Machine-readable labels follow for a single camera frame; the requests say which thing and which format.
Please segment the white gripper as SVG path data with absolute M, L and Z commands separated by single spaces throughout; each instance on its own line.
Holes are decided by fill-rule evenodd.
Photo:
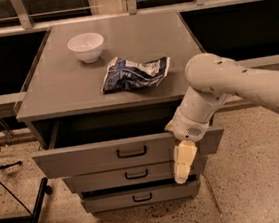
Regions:
M 173 132 L 175 138 L 181 140 L 173 151 L 173 172 L 176 183 L 184 184 L 197 154 L 195 142 L 203 139 L 209 129 L 209 116 L 194 107 L 177 107 L 172 119 L 164 128 L 166 132 Z

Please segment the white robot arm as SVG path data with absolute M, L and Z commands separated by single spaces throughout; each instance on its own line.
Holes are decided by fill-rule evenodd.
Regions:
M 197 142 L 209 129 L 213 114 L 230 96 L 238 96 L 279 114 L 279 71 L 242 67 L 235 60 L 198 54 L 186 64 L 189 87 L 172 120 L 165 126 L 176 138 L 174 180 L 187 181 Z

